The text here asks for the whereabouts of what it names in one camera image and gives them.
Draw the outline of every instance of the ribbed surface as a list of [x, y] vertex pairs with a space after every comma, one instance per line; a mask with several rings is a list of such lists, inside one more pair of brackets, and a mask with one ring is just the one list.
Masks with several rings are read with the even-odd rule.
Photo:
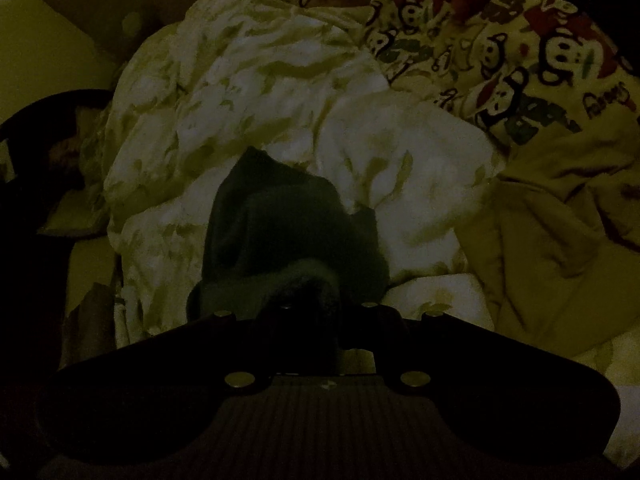
[[39, 476], [604, 480], [613, 478], [613, 473], [602, 458], [555, 467], [495, 460], [460, 442], [431, 401], [394, 394], [379, 377], [279, 376], [261, 394], [226, 401], [204, 434], [167, 459], [140, 466], [98, 467], [60, 457]]

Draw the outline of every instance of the wall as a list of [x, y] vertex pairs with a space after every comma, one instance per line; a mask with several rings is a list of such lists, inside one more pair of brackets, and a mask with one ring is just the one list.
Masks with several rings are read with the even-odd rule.
[[109, 88], [116, 65], [41, 0], [0, 0], [0, 123], [46, 96]]

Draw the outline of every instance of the metal button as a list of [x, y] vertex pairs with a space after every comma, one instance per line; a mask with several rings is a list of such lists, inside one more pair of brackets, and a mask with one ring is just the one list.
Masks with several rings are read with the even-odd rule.
[[400, 376], [402, 384], [411, 386], [412, 388], [420, 388], [431, 382], [431, 377], [424, 372], [405, 372]]
[[246, 388], [255, 383], [255, 377], [249, 372], [233, 372], [225, 377], [225, 383], [232, 388]]

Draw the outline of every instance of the crumpled white comforter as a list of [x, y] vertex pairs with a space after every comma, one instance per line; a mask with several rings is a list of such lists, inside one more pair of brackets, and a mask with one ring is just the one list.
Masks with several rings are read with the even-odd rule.
[[186, 322], [213, 199], [250, 145], [324, 176], [349, 211], [375, 209], [401, 285], [387, 304], [493, 329], [453, 227], [479, 208], [504, 160], [481, 130], [389, 88], [362, 47], [368, 17], [367, 8], [199, 0], [132, 58], [100, 136], [109, 236], [129, 314], [140, 310], [118, 340]]

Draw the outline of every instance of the dark green cloth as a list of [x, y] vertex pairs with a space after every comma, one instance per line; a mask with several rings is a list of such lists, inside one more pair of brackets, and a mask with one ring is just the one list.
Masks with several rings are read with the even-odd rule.
[[350, 216], [329, 181], [249, 148], [216, 195], [188, 319], [216, 310], [254, 319], [300, 289], [332, 308], [341, 293], [379, 301], [387, 285], [373, 210]]

